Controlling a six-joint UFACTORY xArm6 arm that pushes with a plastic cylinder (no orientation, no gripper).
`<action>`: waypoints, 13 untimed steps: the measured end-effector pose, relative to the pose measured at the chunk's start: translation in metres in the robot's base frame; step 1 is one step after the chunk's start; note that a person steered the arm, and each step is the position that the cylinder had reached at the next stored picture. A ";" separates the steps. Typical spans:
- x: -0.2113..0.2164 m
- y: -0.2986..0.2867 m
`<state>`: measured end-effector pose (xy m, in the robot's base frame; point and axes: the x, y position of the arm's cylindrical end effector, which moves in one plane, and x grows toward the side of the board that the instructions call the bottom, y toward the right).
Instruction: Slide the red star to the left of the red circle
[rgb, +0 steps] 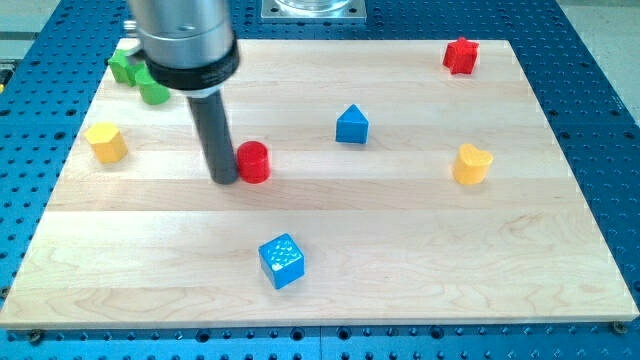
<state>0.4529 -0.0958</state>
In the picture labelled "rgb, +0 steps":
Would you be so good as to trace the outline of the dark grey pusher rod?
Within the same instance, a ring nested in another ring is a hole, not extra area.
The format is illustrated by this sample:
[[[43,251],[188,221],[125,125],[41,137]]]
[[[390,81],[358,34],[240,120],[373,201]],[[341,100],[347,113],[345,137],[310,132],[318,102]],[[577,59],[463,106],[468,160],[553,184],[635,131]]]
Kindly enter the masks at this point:
[[[222,185],[234,183],[238,168],[221,92],[205,98],[188,98],[211,179]]]

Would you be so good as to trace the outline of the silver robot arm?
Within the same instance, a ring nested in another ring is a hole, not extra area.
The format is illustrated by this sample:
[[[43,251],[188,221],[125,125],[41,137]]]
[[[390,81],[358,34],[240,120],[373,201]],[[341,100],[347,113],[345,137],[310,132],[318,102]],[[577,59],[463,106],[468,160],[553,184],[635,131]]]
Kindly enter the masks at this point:
[[[232,184],[238,165],[222,86],[240,65],[226,0],[129,0],[151,77],[186,96],[211,179]]]

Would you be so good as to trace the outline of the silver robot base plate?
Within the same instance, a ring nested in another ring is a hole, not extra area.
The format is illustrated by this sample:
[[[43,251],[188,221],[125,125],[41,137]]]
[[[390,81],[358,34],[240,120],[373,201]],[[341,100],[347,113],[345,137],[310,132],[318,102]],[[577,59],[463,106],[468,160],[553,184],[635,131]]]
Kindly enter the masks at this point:
[[[262,0],[267,23],[361,23],[367,19],[365,0]]]

